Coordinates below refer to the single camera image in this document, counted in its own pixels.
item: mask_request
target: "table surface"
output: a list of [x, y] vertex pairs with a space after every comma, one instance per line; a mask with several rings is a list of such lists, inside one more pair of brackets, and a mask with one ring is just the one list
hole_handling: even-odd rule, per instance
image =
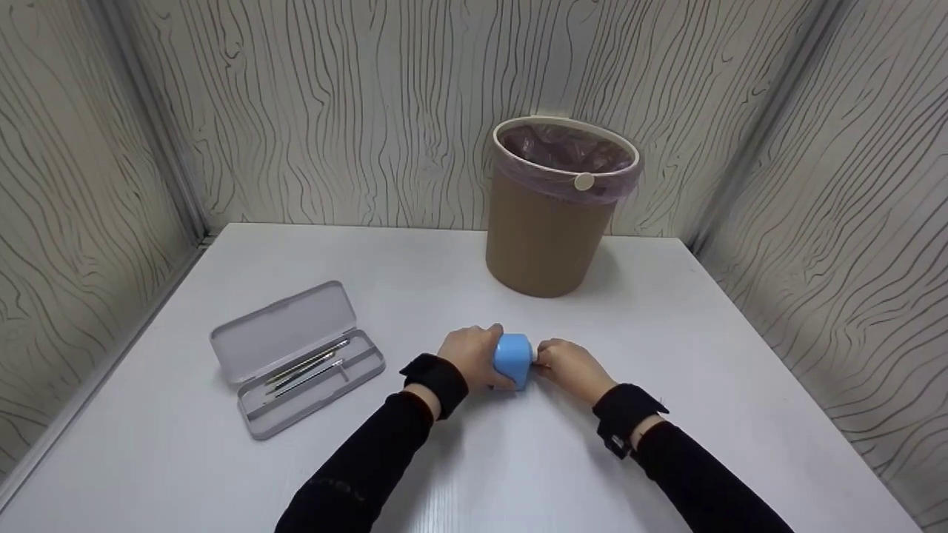
[[[487, 272], [485, 234], [232, 224], [0, 514], [2, 532], [271, 531], [297, 488], [448, 330], [503, 323], [586, 346], [796, 531], [918, 531], [677, 239], [606, 237], [575, 293]], [[250, 438], [208, 335], [341, 280], [388, 360], [266, 441]], [[375, 531], [687, 531], [662, 492], [549, 384], [472, 396], [439, 423]]]

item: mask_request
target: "trash can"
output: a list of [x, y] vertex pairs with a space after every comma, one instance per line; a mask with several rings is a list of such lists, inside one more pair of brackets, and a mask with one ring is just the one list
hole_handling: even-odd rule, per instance
[[523, 117], [494, 128], [487, 268], [542, 298], [582, 283], [615, 204], [642, 172], [638, 150], [572, 119]]

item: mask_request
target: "metal tool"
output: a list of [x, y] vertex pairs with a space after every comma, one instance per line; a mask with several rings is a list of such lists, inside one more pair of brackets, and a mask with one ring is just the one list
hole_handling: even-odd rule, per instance
[[279, 391], [280, 389], [282, 389], [282, 388], [285, 387], [286, 385], [288, 385], [288, 384], [292, 383], [293, 381], [295, 381], [297, 378], [303, 376], [304, 374], [306, 374], [306, 373], [309, 372], [310, 370], [313, 370], [314, 368], [320, 366], [322, 363], [324, 363], [324, 362], [326, 362], [327, 360], [331, 359], [336, 353], [337, 353], [337, 351], [334, 350], [334, 351], [332, 351], [332, 352], [327, 352], [327, 353], [325, 353], [325, 354], [323, 354], [323, 355], [321, 355], [321, 356], [319, 356], [319, 357], [313, 359], [312, 362], [307, 363], [306, 366], [304, 366], [304, 367], [300, 368], [299, 370], [295, 371], [293, 374], [290, 374], [289, 376], [284, 377], [284, 378], [281, 379], [280, 381], [277, 381], [277, 382], [273, 385], [273, 388], [270, 389], [270, 390], [267, 392], [267, 394], [272, 395], [273, 393]]
[[272, 401], [275, 401], [275, 400], [276, 400], [277, 398], [279, 398], [280, 396], [285, 395], [286, 393], [292, 391], [293, 389], [296, 389], [297, 387], [301, 386], [303, 383], [306, 383], [306, 382], [309, 381], [310, 379], [314, 379], [314, 378], [316, 378], [316, 377], [322, 376], [323, 374], [329, 372], [330, 370], [332, 370], [332, 369], [338, 367], [339, 365], [342, 364], [343, 360], [344, 360], [344, 359], [339, 359], [339, 360], [333, 361], [333, 364], [327, 366], [326, 368], [320, 370], [319, 372], [316, 372], [316, 373], [313, 374], [312, 376], [307, 377], [306, 379], [302, 379], [302, 380], [298, 381], [297, 383], [294, 383], [292, 387], [286, 389], [285, 391], [280, 391], [280, 392], [276, 393], [276, 394], [273, 396], [272, 399], [270, 399], [269, 401], [264, 402], [264, 405], [266, 405], [266, 404], [268, 404], [268, 403], [270, 403], [270, 402], [272, 402]]
[[319, 362], [323, 362], [327, 360], [328, 358], [332, 357], [333, 353], [336, 352], [336, 350], [348, 344], [349, 344], [348, 339], [340, 340], [339, 342], [326, 348], [325, 350], [319, 350], [319, 352], [315, 354], [313, 357], [307, 358], [305, 361], [301, 361], [299, 364], [295, 364], [291, 366], [290, 368], [287, 368], [286, 370], [280, 372], [279, 374], [270, 377], [267, 381], [264, 382], [264, 384], [269, 385], [270, 383], [273, 383], [274, 381], [279, 381], [283, 379], [284, 376], [289, 376], [290, 374], [293, 374], [296, 370], [306, 366], [307, 364], [309, 364], [310, 362], [313, 362], [316, 359], [319, 359]]

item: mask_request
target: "wrist strap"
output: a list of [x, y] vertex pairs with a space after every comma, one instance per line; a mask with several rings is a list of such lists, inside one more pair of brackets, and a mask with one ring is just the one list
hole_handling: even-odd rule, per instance
[[451, 416], [461, 400], [467, 396], [467, 382], [461, 372], [450, 362], [432, 354], [418, 356], [399, 374], [405, 377], [405, 386], [418, 383], [428, 387], [438, 396], [438, 401], [441, 402], [441, 416], [438, 420]]
[[596, 434], [602, 437], [606, 448], [619, 459], [630, 456], [638, 462], [638, 456], [630, 441], [632, 430], [653, 414], [667, 414], [657, 399], [641, 388], [629, 383], [621, 383], [609, 389], [592, 406], [592, 414], [599, 418]]

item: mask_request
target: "blue object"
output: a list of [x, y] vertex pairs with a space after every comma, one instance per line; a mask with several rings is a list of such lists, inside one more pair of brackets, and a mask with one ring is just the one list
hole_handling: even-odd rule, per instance
[[494, 370], [510, 377], [517, 383], [517, 390], [527, 386], [527, 372], [533, 362], [533, 348], [526, 335], [505, 333], [497, 342], [494, 351]]

